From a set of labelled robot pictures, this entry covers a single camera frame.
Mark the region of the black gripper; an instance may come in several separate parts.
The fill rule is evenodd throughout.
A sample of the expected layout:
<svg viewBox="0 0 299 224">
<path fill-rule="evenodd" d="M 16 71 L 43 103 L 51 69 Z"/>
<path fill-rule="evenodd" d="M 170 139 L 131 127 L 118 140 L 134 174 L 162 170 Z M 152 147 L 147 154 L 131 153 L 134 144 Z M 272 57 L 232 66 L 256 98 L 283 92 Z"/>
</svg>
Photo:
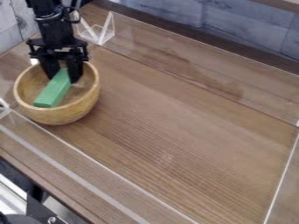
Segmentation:
<svg viewBox="0 0 299 224">
<path fill-rule="evenodd" d="M 25 44 L 30 46 L 30 55 L 34 59 L 39 58 L 42 69 L 51 80 L 60 71 L 60 63 L 52 55 L 42 55 L 39 57 L 35 47 L 44 48 L 54 52 L 56 49 L 80 48 L 79 55 L 68 55 L 66 64 L 68 68 L 70 82 L 76 83 L 83 75 L 84 62 L 90 60 L 87 42 L 75 38 L 72 25 L 80 22 L 80 18 L 71 20 L 67 16 L 58 17 L 36 17 L 40 34 L 39 38 L 30 38 Z"/>
</svg>

